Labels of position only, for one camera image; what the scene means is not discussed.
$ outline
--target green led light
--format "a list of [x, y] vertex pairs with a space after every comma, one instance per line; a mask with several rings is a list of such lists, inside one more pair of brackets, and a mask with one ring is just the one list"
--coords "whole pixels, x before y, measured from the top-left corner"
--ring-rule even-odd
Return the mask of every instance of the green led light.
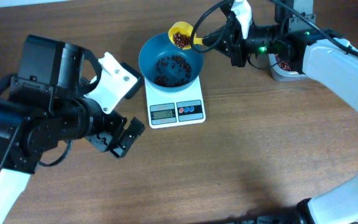
[[265, 52], [266, 50], [267, 50], [267, 47], [259, 47], [259, 51], [262, 53]]

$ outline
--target gray container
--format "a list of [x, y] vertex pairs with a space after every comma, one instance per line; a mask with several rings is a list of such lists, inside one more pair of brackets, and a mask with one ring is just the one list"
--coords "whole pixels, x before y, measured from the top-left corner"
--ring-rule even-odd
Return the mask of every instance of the gray container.
[[[268, 63], [270, 66], [277, 63], [276, 57], [274, 56], [274, 54], [268, 55]], [[278, 65], [270, 68], [270, 71], [272, 72], [273, 78], [279, 82], [290, 82], [290, 81], [304, 80], [304, 79], [308, 78], [306, 75], [304, 75], [304, 74], [301, 75], [298, 72], [288, 72], [288, 71], [282, 70], [280, 68], [280, 66], [278, 66]]]

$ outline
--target yellow scoop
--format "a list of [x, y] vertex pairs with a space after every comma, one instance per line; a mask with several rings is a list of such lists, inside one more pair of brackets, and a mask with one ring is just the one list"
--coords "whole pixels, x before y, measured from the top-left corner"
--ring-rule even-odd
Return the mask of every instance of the yellow scoop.
[[[173, 44], [173, 35], [176, 34], [177, 32], [179, 32], [180, 34], [183, 35], [187, 35], [187, 36], [191, 36], [191, 32], [193, 31], [193, 26], [190, 25], [187, 22], [176, 22], [171, 29], [169, 29], [168, 31], [168, 35], [169, 35], [169, 39], [171, 40], [171, 42]], [[197, 35], [194, 36], [194, 44], [199, 44], [202, 45], [203, 44], [203, 39], [202, 38], [197, 38]], [[188, 50], [191, 49], [190, 46], [184, 47], [183, 50]]]

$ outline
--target scale display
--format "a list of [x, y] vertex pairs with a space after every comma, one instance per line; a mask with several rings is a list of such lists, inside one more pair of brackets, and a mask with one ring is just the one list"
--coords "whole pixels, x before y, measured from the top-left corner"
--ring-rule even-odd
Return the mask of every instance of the scale display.
[[152, 116], [154, 119], [173, 118], [172, 110], [154, 111], [152, 113], [153, 113]]

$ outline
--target wood grain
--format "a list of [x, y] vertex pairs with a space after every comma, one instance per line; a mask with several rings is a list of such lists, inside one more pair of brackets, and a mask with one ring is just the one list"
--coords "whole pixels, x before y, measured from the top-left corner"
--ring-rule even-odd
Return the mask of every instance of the wood grain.
[[[138, 68], [141, 47], [176, 21], [196, 22], [217, 1], [70, 1], [0, 9], [0, 78], [18, 71], [23, 43], [38, 34], [111, 52]], [[250, 1], [258, 24], [274, 6]], [[316, 0], [321, 27], [358, 48], [358, 1]], [[200, 30], [223, 24], [214, 13]], [[91, 78], [90, 67], [84, 76]], [[354, 176], [358, 114], [312, 80], [280, 83], [269, 72], [205, 55], [207, 120], [146, 132], [115, 160], [84, 140], [59, 166], [39, 168], [6, 223], [196, 223], [290, 207]], [[118, 112], [147, 121], [144, 88]], [[46, 153], [45, 162], [59, 149]]]

